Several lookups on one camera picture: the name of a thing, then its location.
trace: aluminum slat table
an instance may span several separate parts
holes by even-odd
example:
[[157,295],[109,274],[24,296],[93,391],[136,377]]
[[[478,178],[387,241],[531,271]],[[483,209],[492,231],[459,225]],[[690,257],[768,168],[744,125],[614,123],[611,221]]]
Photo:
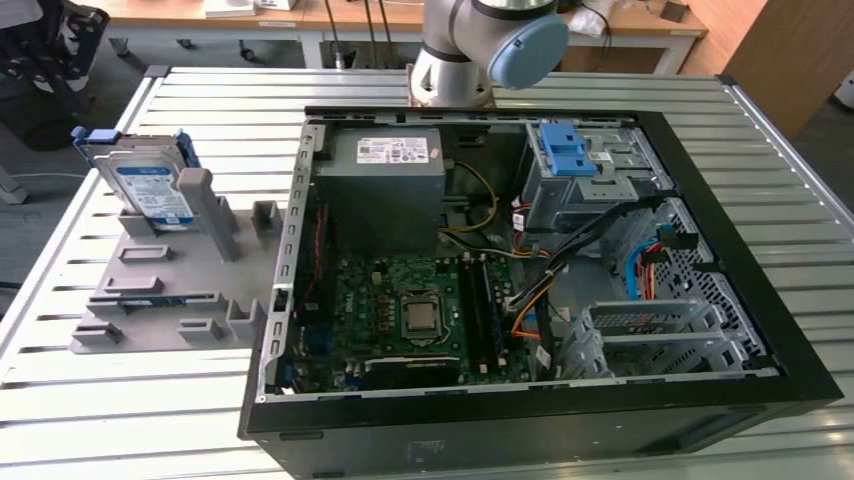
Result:
[[[467,477],[853,478],[854,222],[738,87],[558,74],[495,95],[504,107],[664,112],[847,398],[692,455]],[[404,104],[402,72],[173,68],[144,79],[117,128],[183,128],[239,209],[257,199],[287,204],[305,105]],[[67,349],[121,232],[119,210],[91,172],[0,323],[0,478],[284,478],[235,436],[248,350],[77,356]]]

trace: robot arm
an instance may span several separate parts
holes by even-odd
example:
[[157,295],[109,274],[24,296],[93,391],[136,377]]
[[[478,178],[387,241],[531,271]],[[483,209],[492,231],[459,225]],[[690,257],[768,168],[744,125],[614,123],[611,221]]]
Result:
[[539,82],[568,43],[556,0],[424,2],[424,43],[411,94],[423,106],[482,106],[491,83],[523,89]]

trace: wall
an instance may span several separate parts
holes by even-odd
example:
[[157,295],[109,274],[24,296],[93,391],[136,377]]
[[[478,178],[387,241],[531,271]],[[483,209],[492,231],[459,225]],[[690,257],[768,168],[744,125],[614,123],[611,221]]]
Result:
[[710,75],[723,72],[767,1],[690,0],[691,11],[708,28],[708,33],[691,49],[682,74]]
[[683,74],[731,75],[792,138],[854,68],[854,1],[691,0],[708,27]]

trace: ram slot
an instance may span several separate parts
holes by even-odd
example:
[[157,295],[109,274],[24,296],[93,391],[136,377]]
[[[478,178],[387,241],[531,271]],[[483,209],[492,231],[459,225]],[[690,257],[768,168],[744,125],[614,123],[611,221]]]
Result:
[[458,263],[460,309],[466,327],[468,347],[468,367],[471,373],[484,374],[498,368],[495,351],[494,301],[490,281],[479,260],[460,260]]

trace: yellow wire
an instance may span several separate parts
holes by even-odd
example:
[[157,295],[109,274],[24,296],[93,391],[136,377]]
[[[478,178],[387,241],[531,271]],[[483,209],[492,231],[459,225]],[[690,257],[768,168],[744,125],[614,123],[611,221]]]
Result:
[[486,178],[483,178],[483,175],[478,173],[474,167],[468,165],[466,162],[460,162],[459,160],[456,160],[454,163],[456,163],[460,167],[468,170],[475,177],[478,177],[478,180],[480,180],[480,183],[483,183],[483,186],[490,191],[490,197],[492,197],[492,210],[490,211],[490,216],[486,217],[486,220],[483,220],[479,224],[470,225],[467,227],[440,228],[439,231],[454,232],[454,233],[474,232],[475,230],[479,230],[480,228],[486,227],[492,221],[492,219],[495,218],[495,215],[498,213],[498,197],[495,196],[495,190],[492,190],[492,185],[490,185],[490,182],[486,181]]

